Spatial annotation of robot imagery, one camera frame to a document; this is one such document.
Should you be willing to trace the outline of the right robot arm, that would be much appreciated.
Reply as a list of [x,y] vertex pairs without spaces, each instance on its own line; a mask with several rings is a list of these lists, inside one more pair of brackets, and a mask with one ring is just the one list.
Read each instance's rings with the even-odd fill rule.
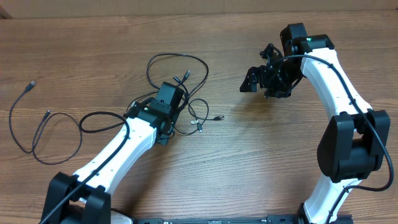
[[264,89],[266,98],[286,98],[306,78],[315,88],[328,116],[317,148],[320,178],[295,215],[269,215],[267,223],[351,223],[338,213],[361,182],[392,159],[386,149],[390,118],[376,111],[356,91],[343,71],[330,38],[308,35],[302,23],[280,32],[282,48],[269,44],[261,53],[265,65],[251,67],[241,92]]

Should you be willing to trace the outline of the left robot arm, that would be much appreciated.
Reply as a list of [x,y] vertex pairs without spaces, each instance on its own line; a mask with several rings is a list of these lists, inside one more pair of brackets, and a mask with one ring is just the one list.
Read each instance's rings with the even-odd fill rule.
[[120,131],[95,158],[73,175],[59,172],[50,181],[41,223],[134,223],[112,209],[111,197],[143,153],[168,143],[186,98],[179,86],[163,82],[156,97],[134,102],[120,117]]

